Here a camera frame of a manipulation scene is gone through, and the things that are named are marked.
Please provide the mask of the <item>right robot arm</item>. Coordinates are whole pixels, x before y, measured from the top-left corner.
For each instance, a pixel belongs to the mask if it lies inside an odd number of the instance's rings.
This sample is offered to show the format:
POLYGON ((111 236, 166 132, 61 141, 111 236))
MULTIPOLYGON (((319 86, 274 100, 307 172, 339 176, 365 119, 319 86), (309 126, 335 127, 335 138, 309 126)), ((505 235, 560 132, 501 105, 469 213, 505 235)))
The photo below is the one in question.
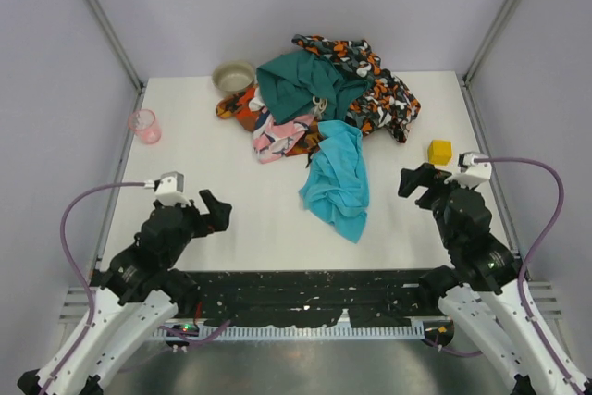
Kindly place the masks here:
POLYGON ((561 347, 540 313, 518 260, 491 232, 477 186, 491 176, 483 157, 453 175, 429 163, 401 171, 398 195, 425 188, 451 265, 420 279, 427 300, 449 317, 499 373, 512 394, 588 394, 591 380, 561 347))

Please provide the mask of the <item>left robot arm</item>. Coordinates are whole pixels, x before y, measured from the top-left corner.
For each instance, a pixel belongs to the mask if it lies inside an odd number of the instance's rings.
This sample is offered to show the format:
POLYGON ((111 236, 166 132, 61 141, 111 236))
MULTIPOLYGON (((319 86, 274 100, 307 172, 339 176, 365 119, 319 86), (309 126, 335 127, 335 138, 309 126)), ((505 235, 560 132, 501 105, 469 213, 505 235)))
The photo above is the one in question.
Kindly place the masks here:
POLYGON ((198 286, 175 264, 194 239, 228 229, 232 207, 209 191, 201 213, 184 196, 160 195, 128 248, 117 254, 86 316, 48 364, 22 374, 25 394, 102 394, 146 339, 168 319, 191 309, 198 286))

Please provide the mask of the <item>dark teal cloth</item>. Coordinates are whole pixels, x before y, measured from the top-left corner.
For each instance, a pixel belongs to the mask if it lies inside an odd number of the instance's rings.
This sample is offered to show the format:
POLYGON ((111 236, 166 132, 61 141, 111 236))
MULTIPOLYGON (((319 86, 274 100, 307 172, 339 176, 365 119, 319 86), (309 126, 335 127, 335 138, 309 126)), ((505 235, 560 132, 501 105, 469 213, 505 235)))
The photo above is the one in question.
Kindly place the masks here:
POLYGON ((343 74, 327 59, 304 50, 276 57, 256 69, 263 102, 277 123, 310 114, 315 101, 325 103, 322 120, 343 120, 354 100, 371 83, 343 74))

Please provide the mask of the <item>light blue cloth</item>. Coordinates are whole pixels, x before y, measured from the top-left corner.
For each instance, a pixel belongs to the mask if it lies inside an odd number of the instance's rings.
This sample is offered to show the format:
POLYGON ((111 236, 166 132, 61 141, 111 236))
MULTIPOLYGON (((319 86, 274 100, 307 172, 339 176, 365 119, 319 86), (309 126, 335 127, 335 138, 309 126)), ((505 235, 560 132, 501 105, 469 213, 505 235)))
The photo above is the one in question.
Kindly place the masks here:
POLYGON ((299 190, 303 207, 352 243, 361 239, 370 201, 361 131, 343 121, 318 125, 322 141, 299 190))

